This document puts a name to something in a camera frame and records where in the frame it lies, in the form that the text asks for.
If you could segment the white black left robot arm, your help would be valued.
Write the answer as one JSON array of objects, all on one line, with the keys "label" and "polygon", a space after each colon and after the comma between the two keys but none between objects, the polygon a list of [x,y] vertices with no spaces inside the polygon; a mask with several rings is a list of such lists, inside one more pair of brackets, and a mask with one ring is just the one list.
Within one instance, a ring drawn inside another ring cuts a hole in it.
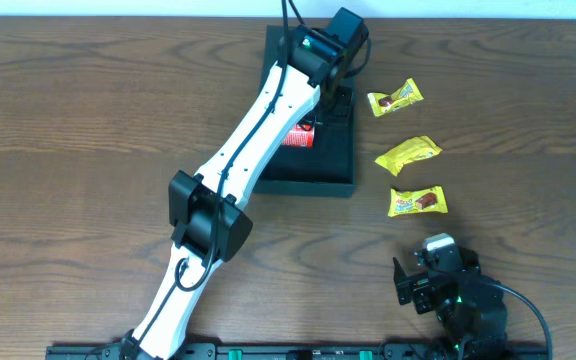
[{"label": "white black left robot arm", "polygon": [[325,97],[334,97],[368,37],[365,27],[286,30],[265,84],[225,144],[193,175],[170,181],[171,255],[144,320],[123,339],[122,359],[169,359],[214,271],[252,230],[244,210],[281,142]]}]

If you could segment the red snack can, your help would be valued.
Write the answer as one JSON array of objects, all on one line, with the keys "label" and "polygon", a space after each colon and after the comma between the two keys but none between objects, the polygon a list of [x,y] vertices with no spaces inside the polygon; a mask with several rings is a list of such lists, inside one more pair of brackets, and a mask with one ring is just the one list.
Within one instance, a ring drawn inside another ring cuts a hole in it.
[{"label": "red snack can", "polygon": [[281,145],[289,147],[312,148],[315,127],[313,125],[295,125],[285,136]]}]

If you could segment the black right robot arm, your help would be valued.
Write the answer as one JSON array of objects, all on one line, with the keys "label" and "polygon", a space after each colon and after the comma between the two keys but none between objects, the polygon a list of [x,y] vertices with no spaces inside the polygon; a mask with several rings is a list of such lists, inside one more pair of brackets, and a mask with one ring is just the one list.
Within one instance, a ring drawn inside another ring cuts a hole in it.
[{"label": "black right robot arm", "polygon": [[394,260],[393,281],[401,305],[433,312],[445,336],[425,359],[500,359],[506,352],[507,307],[503,292],[481,273],[478,254],[457,245],[416,253],[424,272],[408,275]]}]

